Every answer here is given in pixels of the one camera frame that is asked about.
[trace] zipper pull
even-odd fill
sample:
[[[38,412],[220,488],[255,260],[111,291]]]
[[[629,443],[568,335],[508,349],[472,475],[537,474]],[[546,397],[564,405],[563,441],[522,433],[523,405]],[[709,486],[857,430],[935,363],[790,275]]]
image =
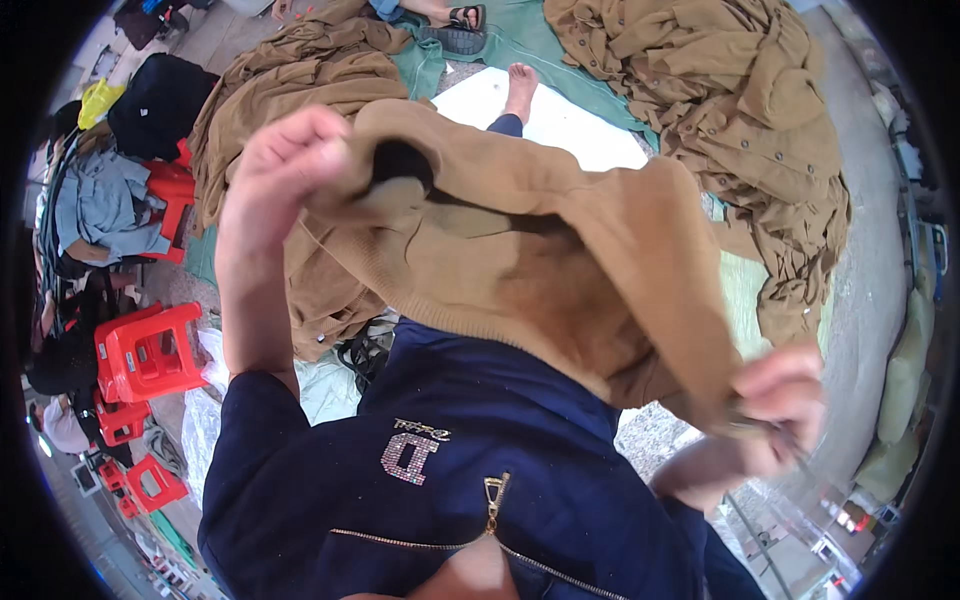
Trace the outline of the zipper pull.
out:
[[[503,492],[510,481],[510,473],[504,472],[500,477],[484,477],[483,487],[487,493],[487,528],[484,534],[492,536],[496,531],[496,516],[500,512],[500,503],[503,502]]]

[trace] white shirt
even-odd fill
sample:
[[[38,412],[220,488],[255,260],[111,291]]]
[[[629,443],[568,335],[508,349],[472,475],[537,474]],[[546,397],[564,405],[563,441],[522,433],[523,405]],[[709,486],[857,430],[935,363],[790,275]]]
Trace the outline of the white shirt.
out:
[[[57,397],[43,411],[43,433],[60,452],[80,454],[90,449],[90,440],[80,428],[77,416],[72,410],[64,413]]]

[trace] white sheet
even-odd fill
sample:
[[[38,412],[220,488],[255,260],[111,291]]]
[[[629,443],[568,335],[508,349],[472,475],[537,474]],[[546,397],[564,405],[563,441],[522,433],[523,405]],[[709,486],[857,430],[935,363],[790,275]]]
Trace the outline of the white sheet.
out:
[[[487,67],[434,98],[433,104],[446,118],[484,130],[500,116],[509,84],[506,71]],[[543,146],[563,148],[576,156],[585,171],[639,169],[647,163],[647,156],[630,132],[570,103],[543,84],[534,92],[523,137]]]

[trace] rhinestone letter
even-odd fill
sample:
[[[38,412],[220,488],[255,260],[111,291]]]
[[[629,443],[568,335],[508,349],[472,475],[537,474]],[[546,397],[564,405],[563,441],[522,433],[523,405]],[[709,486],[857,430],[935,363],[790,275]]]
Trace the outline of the rhinestone letter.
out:
[[[404,468],[398,463],[403,448],[407,447],[408,444],[414,447],[414,455],[410,458],[410,464]],[[436,452],[439,447],[440,444],[433,440],[427,440],[412,433],[398,433],[387,444],[387,449],[383,451],[383,456],[380,457],[380,464],[383,465],[383,470],[394,477],[408,481],[415,486],[422,486],[423,482],[426,481],[426,475],[422,473],[426,457],[430,452]]]

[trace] zipper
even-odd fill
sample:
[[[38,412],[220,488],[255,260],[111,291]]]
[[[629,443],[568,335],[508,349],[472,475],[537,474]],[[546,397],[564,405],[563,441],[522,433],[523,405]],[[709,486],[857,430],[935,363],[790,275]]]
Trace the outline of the zipper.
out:
[[[482,540],[485,536],[493,536],[493,538],[496,540],[496,543],[499,544],[501,550],[518,560],[524,561],[525,563],[540,569],[545,573],[553,575],[557,579],[563,580],[572,586],[576,586],[577,588],[585,589],[586,591],[596,594],[602,598],[610,598],[611,600],[630,600],[626,596],[621,596],[620,594],[613,593],[612,591],[600,589],[597,586],[586,584],[579,579],[574,579],[569,575],[564,575],[557,569],[549,567],[546,564],[535,561],[529,557],[523,556],[519,552],[515,552],[511,548],[508,548],[506,545],[504,545],[504,543],[497,538],[495,532],[496,518],[500,514],[500,505],[503,504],[503,497],[506,494],[508,483],[510,483],[510,473],[508,472],[504,472],[499,477],[483,478],[484,492],[487,495],[487,526],[484,528],[484,532],[482,534],[477,536],[475,539],[468,541],[467,543],[415,543],[412,541],[381,538],[380,536],[372,536],[370,534],[365,534],[358,531],[350,531],[349,529],[331,529],[330,533],[340,534],[342,536],[354,536],[355,538],[360,538],[362,540],[376,541],[378,543],[385,543],[388,545],[401,546],[404,548],[412,548],[417,550],[463,550],[467,546]]]

